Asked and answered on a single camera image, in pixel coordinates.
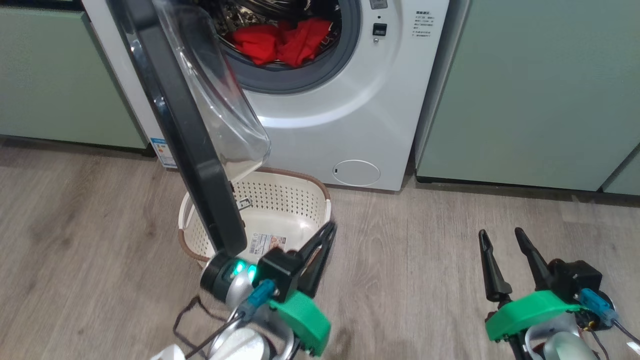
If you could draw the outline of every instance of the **red clothing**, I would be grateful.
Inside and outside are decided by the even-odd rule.
[[[320,43],[329,34],[331,22],[318,17],[298,23],[291,29],[288,23],[255,25],[240,28],[231,34],[236,48],[249,56],[256,65],[280,60],[299,67],[316,57]]]

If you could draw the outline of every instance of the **green mount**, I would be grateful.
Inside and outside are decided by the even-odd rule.
[[[489,339],[499,341],[564,312],[573,313],[582,308],[580,304],[565,303],[550,290],[536,291],[502,306],[484,326]]]
[[[278,311],[306,350],[314,356],[322,355],[329,342],[331,323],[310,297],[296,290],[285,302],[270,300],[269,306]]]

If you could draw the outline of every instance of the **open washing machine door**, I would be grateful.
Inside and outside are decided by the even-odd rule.
[[[216,252],[247,246],[232,184],[271,142],[220,49],[210,16],[167,0],[114,0],[114,18]]]

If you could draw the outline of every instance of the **laminate floor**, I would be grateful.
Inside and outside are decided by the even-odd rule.
[[[176,342],[175,316],[200,275],[177,243],[177,172],[132,154],[7,140],[0,184],[0,359],[148,359]],[[484,299],[482,228],[514,298],[534,287],[520,226],[547,260],[601,270],[640,334],[640,209],[510,191],[409,177],[397,193],[331,188],[339,231],[317,296],[333,322],[324,358],[512,359],[484,333],[495,304]],[[207,321],[191,315],[183,330],[198,340]],[[601,337],[612,359],[640,359],[620,332]]]

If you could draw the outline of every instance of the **green cabinet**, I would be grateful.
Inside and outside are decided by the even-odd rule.
[[[0,135],[143,149],[84,12],[0,6]]]
[[[640,142],[640,1],[452,0],[449,11],[455,51],[438,50],[417,175],[597,190]]]
[[[640,145],[619,172],[602,188],[607,193],[640,195]]]

